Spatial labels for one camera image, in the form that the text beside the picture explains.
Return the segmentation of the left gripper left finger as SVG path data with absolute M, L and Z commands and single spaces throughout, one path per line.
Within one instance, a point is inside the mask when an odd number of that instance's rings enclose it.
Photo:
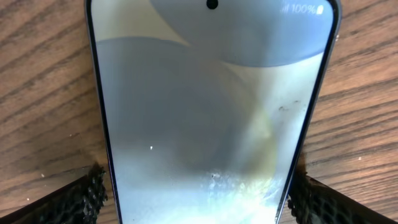
M 94 164 L 89 173 L 1 218 L 1 224 L 94 224 L 108 200 L 104 167 Z

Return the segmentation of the Samsung Galaxy smartphone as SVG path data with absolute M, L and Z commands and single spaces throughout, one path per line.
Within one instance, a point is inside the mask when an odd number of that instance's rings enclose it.
M 277 223 L 340 26 L 334 0 L 91 0 L 119 223 Z

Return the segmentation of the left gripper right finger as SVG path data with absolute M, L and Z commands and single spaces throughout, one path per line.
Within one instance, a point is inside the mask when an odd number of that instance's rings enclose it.
M 397 224 L 307 175 L 299 155 L 287 206 L 298 224 Z

